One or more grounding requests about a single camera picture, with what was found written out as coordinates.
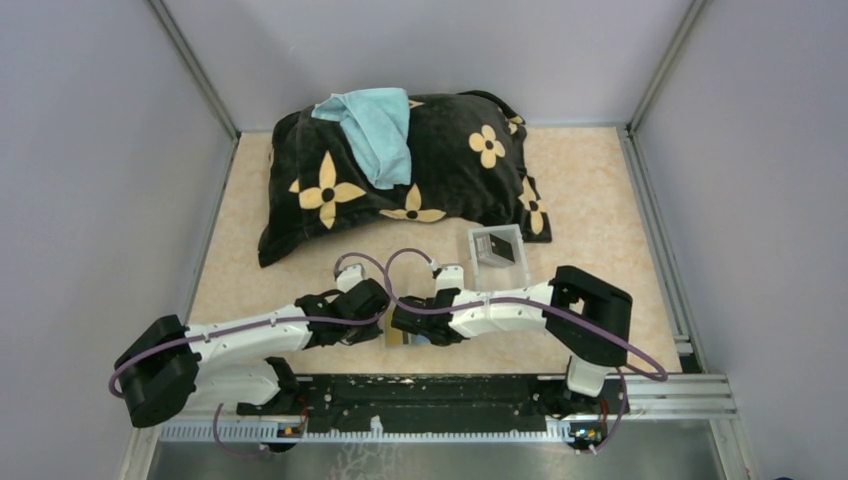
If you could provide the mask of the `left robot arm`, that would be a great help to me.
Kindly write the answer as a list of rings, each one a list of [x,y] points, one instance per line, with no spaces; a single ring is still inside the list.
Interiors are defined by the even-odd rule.
[[[241,416],[298,414],[305,394],[284,354],[374,339],[389,305],[376,280],[360,279],[219,324],[188,326],[167,315],[115,361],[108,389],[136,428],[227,406]]]

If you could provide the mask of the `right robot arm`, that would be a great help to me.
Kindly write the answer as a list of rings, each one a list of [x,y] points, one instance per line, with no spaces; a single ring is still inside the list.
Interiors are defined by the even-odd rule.
[[[624,290],[575,266],[559,266],[535,285],[478,291],[448,275],[436,276],[431,297],[399,297],[390,325],[436,346],[483,335],[545,331],[571,352],[563,398],[576,412],[602,398],[607,375],[626,364],[633,307]]]

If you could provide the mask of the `beige card holder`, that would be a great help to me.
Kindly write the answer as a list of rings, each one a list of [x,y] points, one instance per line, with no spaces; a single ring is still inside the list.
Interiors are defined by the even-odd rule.
[[[383,339],[384,339],[384,346],[385,346],[386,348],[388,348],[388,347],[385,345],[385,332],[386,332],[386,330],[387,330],[387,329],[396,329],[396,330],[400,330],[400,329],[398,329],[398,328],[396,328],[396,327],[394,327],[394,326],[392,325],[392,319],[393,319],[393,314],[392,314],[392,313],[387,314],[387,315],[385,316],[385,318],[384,318],[384,325],[383,325]],[[423,335],[420,335],[420,334],[411,334],[411,333],[408,333],[408,332],[405,332],[405,331],[402,331],[402,332],[404,332],[404,333],[405,333],[405,338],[406,338],[406,344],[405,344],[404,346],[418,346],[418,345],[430,345],[430,344],[431,344],[430,340],[429,340],[429,339],[427,339],[427,338],[426,338],[425,336],[423,336]]]

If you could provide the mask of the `white plastic tray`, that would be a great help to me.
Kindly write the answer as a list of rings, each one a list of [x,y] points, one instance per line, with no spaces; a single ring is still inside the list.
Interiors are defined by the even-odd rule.
[[[474,284],[494,291],[528,287],[531,273],[517,224],[468,230]]]

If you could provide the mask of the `stack of credit cards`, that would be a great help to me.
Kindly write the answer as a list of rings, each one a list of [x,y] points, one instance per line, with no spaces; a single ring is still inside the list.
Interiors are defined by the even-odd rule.
[[[495,268],[507,268],[515,264],[512,243],[497,235],[484,233],[476,236],[474,246],[479,263]]]

